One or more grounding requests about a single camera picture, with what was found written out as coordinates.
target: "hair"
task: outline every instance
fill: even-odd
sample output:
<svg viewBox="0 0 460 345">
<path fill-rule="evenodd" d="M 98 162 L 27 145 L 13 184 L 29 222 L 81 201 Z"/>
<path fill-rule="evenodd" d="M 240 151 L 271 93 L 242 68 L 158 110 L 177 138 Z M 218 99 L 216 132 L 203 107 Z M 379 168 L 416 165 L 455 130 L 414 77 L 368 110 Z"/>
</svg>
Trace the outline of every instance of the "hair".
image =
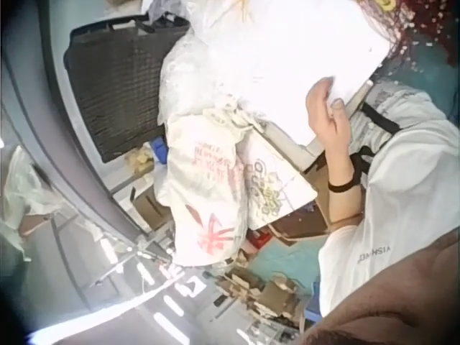
<svg viewBox="0 0 460 345">
<path fill-rule="evenodd" d="M 365 341 L 343 331 L 318 330 L 306 336 L 300 345 L 391 345 L 389 343 L 375 343 Z"/>
<path fill-rule="evenodd" d="M 357 0 L 369 17 L 379 22 L 394 43 L 392 56 L 410 60 L 410 51 L 422 34 L 439 44 L 448 55 L 448 63 L 458 65 L 456 0 L 395 0 L 395 8 L 385 11 L 376 0 Z"/>
</svg>

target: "person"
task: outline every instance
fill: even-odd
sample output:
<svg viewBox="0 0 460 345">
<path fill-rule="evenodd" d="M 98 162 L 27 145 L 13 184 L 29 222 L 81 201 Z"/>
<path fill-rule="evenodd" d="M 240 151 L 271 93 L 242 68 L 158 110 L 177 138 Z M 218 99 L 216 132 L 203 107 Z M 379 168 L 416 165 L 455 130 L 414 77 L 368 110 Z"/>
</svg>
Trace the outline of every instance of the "person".
<svg viewBox="0 0 460 345">
<path fill-rule="evenodd" d="M 442 344 L 460 316 L 459 130 L 426 93 L 392 81 L 349 120 L 343 101 L 327 106 L 332 83 L 306 98 L 332 225 L 318 255 L 323 320 L 302 344 Z"/>
</svg>

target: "black wristband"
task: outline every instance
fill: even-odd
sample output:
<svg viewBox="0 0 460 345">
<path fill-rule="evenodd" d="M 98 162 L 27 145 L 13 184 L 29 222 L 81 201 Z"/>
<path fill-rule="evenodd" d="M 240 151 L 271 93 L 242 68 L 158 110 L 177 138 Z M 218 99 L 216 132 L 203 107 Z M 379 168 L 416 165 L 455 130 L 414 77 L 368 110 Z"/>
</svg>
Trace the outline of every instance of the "black wristband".
<svg viewBox="0 0 460 345">
<path fill-rule="evenodd" d="M 361 157 L 357 154 L 352 154 L 350 156 L 351 163 L 353 164 L 354 172 L 353 178 L 350 182 L 345 183 L 344 185 L 332 185 L 328 182 L 328 188 L 332 193 L 343 193 L 347 192 L 348 190 L 352 189 L 355 185 L 359 185 L 361 183 L 361 168 L 359 167 L 359 162 Z"/>
</svg>

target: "white t-shirt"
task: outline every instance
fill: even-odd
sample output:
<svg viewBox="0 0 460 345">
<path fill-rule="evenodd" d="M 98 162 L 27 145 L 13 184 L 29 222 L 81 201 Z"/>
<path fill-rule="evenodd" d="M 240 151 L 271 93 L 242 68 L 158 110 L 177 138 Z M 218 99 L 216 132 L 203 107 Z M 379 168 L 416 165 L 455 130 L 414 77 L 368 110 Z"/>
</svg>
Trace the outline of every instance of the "white t-shirt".
<svg viewBox="0 0 460 345">
<path fill-rule="evenodd" d="M 377 153 L 363 222 L 332 233 L 319 252 L 322 316 L 460 224 L 459 142 L 459 130 L 437 119 L 402 130 Z"/>
</svg>

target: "printed design on bag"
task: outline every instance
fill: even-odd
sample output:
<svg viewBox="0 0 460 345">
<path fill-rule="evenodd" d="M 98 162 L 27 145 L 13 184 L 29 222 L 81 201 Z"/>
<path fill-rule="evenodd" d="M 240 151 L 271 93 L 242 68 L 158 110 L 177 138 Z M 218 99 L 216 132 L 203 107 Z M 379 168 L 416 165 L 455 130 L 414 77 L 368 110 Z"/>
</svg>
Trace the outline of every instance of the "printed design on bag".
<svg viewBox="0 0 460 345">
<path fill-rule="evenodd" d="M 236 190 L 242 182 L 243 167 L 239 160 L 231 162 L 220 147 L 205 142 L 195 146 L 192 165 L 205 171 L 206 178 L 217 183 L 228 183 L 232 190 Z"/>
<path fill-rule="evenodd" d="M 278 217 L 282 207 L 281 180 L 276 172 L 267 172 L 265 162 L 257 160 L 246 166 L 249 196 L 265 216 Z"/>
<path fill-rule="evenodd" d="M 217 219 L 214 213 L 211 213 L 209 216 L 209 222 L 205 228 L 198 211 L 190 205 L 185 205 L 185 207 L 203 230 L 203 232 L 198 235 L 198 246 L 203 251 L 209 255 L 215 255 L 215 251 L 221 252 L 224 250 L 226 242 L 234 240 L 234 236 L 225 236 L 227 234 L 232 234 L 234 229 L 222 229 L 221 222 Z"/>
</svg>

